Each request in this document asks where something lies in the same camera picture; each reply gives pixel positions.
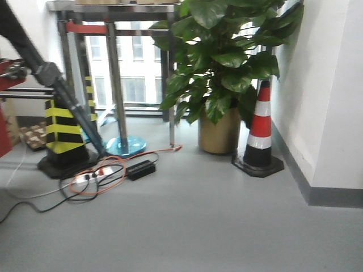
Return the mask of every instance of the black mechanical arm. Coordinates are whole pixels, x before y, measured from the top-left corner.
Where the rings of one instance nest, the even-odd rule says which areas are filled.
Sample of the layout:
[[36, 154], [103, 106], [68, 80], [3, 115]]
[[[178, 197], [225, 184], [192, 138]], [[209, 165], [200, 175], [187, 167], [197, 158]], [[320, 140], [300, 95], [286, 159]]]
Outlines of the black mechanical arm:
[[11, 11], [6, 0], [0, 0], [0, 35], [7, 38], [13, 45], [39, 84], [54, 89], [55, 96], [71, 111], [99, 155], [104, 155], [105, 149], [102, 145], [101, 136], [88, 119], [85, 110], [70, 94], [67, 82], [62, 77], [58, 67], [53, 62], [43, 60], [14, 13]]

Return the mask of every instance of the black cone base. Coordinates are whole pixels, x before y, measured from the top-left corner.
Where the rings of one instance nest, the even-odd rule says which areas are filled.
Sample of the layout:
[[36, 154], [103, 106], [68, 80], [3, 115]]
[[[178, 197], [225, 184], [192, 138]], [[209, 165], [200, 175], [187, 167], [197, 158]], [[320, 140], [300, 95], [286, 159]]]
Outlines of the black cone base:
[[98, 154], [87, 150], [89, 158], [86, 160], [79, 160], [69, 165], [54, 164], [48, 157], [44, 157], [38, 163], [38, 169], [44, 172], [51, 179], [66, 179], [73, 177], [77, 172], [90, 168], [97, 164]]
[[284, 162], [273, 156], [271, 157], [271, 164], [267, 167], [253, 167], [245, 163], [242, 158], [237, 157], [236, 155], [232, 157], [232, 164], [251, 177], [267, 177], [285, 169]]

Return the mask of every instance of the gray floor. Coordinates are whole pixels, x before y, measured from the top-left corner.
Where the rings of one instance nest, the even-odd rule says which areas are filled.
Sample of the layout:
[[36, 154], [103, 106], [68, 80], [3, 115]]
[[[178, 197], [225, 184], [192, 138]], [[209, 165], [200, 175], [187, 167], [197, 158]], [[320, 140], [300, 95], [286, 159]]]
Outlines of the gray floor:
[[[147, 140], [148, 150], [168, 147], [168, 124], [160, 120], [130, 118], [128, 129]], [[115, 136], [115, 124], [102, 133]], [[198, 149], [196, 124], [182, 123], [177, 140], [183, 148], [161, 153], [156, 173], [92, 202], [46, 214], [18, 207], [0, 225], [0, 271], [363, 271], [363, 210], [307, 206], [288, 169], [247, 176], [229, 156]], [[241, 149], [245, 142], [243, 130]], [[3, 187], [22, 152], [18, 145], [0, 158], [0, 217], [15, 203]], [[57, 187], [36, 170], [43, 156], [27, 152], [14, 192]]]

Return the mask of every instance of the power strip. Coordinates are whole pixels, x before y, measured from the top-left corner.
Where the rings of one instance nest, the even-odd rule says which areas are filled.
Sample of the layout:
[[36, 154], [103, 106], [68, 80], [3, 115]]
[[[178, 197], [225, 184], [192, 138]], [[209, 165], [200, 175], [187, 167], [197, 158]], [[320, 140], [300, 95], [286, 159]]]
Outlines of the power strip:
[[79, 175], [75, 179], [74, 183], [75, 184], [82, 184], [84, 182], [93, 183], [96, 181], [96, 179], [101, 180], [103, 177], [106, 177], [112, 173], [113, 173], [113, 170], [111, 167], [104, 167], [95, 172], [95, 174], [96, 174], [95, 177], [92, 176], [92, 173], [85, 173], [85, 174]]

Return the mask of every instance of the gold plant pot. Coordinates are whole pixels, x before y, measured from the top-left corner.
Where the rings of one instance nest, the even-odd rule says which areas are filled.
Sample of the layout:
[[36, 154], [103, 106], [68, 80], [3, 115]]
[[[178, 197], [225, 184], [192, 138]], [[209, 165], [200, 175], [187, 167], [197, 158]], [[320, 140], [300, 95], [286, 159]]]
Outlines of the gold plant pot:
[[199, 146], [213, 154], [232, 153], [238, 147], [240, 115], [230, 109], [217, 124], [212, 123], [204, 110], [199, 118]]

